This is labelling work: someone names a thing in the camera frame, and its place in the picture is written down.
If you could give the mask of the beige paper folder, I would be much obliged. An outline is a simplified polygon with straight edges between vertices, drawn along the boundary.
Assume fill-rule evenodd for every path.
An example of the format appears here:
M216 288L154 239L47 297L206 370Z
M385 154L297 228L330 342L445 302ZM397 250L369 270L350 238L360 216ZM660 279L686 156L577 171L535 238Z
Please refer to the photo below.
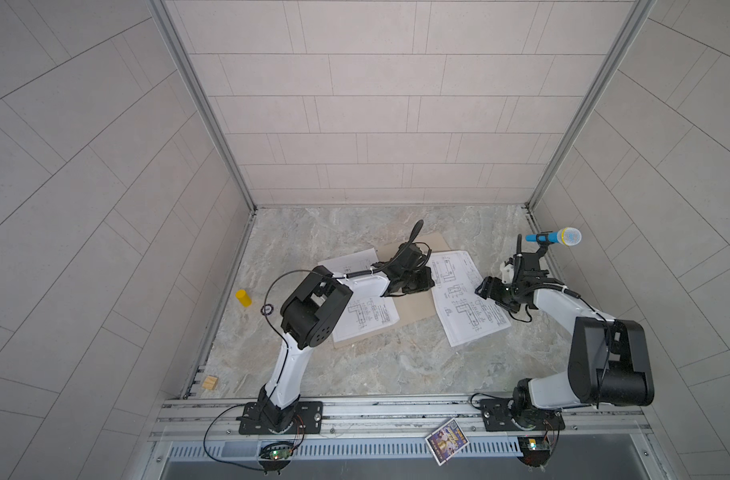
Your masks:
M417 241L426 242L435 252L445 252L450 250L444 237L439 232L418 236ZM361 333L349 339L334 339L334 347L336 349L343 349L359 341L428 319L436 314L432 293L430 291L394 298L393 301L399 315L398 321L388 326L381 326L378 329L367 333Z

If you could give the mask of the drawing paper sheet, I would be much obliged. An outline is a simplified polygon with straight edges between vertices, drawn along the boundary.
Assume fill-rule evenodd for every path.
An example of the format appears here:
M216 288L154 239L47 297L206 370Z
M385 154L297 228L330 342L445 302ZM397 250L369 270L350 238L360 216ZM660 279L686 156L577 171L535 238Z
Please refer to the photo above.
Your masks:
M429 267L435 310L451 347L511 326L503 309L475 294L483 278L466 251L433 253Z
M395 302L383 297L389 286L388 278L384 273L371 272L377 261L376 250L370 248L321 262L353 292L333 330L333 341L337 345L358 341L370 333L394 326L400 320Z

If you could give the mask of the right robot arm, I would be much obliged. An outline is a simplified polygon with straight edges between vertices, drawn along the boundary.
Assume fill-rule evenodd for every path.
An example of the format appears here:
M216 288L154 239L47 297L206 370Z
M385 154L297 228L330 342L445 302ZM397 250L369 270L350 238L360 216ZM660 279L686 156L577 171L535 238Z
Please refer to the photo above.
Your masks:
M566 369L542 378L520 380L507 404L507 415L522 430L556 429L559 411L610 404L648 406L654 381L645 331L590 305L579 293L540 267L542 253L517 253L475 289L513 315L537 309L571 334Z

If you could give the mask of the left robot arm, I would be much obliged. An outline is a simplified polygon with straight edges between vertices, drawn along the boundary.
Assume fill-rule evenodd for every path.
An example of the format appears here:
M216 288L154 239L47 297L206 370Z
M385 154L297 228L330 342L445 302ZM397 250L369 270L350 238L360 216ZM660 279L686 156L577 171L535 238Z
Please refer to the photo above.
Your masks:
M346 307L353 300L391 298L421 293L434 286L428 266L431 248L421 249L415 241L421 221L394 256L364 270L334 273L324 266L306 270L305 279L280 308L283 341L270 380L262 387L257 406L243 414L273 433L285 431L294 421L300 399L300 385L313 349L334 331Z

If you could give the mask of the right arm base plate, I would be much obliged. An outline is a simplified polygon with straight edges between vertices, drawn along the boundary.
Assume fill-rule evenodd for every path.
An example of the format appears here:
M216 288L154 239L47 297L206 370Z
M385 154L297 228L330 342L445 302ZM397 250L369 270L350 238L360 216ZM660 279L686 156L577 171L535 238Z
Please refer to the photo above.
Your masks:
M477 402L487 432L562 431L565 423L556 410L525 407L517 410L512 399L483 398Z

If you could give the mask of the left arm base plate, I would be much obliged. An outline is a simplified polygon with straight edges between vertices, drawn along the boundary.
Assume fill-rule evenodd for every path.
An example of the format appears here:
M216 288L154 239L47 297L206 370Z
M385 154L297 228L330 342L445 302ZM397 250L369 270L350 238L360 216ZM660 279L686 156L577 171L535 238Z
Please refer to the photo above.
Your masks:
M240 435L319 434L324 404L296 401L279 409L271 402L249 402L240 417Z

